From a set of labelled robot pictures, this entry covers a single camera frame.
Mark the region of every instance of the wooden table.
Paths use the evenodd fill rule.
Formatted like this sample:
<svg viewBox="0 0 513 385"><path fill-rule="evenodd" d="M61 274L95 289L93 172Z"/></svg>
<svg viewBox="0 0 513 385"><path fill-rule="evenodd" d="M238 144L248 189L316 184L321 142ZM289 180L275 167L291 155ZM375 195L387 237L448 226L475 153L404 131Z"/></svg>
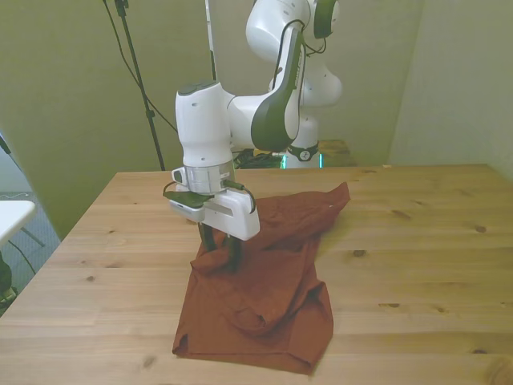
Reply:
<svg viewBox="0 0 513 385"><path fill-rule="evenodd" d="M513 187L486 166L244 170L258 197L353 199L324 236L335 335L312 378L178 359L199 235L168 173L118 174L0 318L0 383L474 384L513 354Z"/></svg>

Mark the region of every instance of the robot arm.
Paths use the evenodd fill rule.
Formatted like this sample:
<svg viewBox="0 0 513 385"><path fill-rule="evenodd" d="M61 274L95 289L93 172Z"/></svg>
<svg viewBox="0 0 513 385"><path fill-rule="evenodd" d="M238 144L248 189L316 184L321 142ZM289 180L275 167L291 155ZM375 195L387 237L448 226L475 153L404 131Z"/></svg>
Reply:
<svg viewBox="0 0 513 385"><path fill-rule="evenodd" d="M229 103L233 144L279 152L296 139L305 60L301 24L294 22L283 34L275 87L264 95L236 96Z"/></svg>
<svg viewBox="0 0 513 385"><path fill-rule="evenodd" d="M172 172L178 186L166 197L174 210L200 223L202 239L210 228L240 240L260 231L252 197L237 191L244 186L234 181L232 146L279 152L296 139L305 93L314 95L312 86L305 89L305 36L310 31L310 43L318 43L331 34L336 11L336 0L258 0L246 34L259 56L277 63L270 91L234 96L210 82L178 92L176 121L184 166ZM324 28L313 25L317 18L324 20ZM324 82L335 78L323 64L313 68L321 68Z"/></svg>

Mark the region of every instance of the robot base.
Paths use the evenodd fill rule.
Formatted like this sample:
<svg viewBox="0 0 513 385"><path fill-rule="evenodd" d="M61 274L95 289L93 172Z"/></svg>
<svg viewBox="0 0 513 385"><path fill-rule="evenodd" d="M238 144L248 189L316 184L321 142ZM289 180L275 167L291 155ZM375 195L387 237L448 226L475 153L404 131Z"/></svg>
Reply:
<svg viewBox="0 0 513 385"><path fill-rule="evenodd" d="M283 168L322 168L322 154L319 152L306 162L297 159L297 156L287 152L283 161Z"/></svg>

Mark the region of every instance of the crumpled fabric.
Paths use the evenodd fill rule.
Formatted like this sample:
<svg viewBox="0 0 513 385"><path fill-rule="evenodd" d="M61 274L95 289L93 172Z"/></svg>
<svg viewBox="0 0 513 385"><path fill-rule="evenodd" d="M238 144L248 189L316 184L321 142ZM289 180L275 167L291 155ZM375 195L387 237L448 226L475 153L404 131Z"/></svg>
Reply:
<svg viewBox="0 0 513 385"><path fill-rule="evenodd" d="M173 353L310 375L333 336L328 290L314 259L349 201L347 184L257 200L261 231L243 243L235 273L225 235L191 262Z"/></svg>

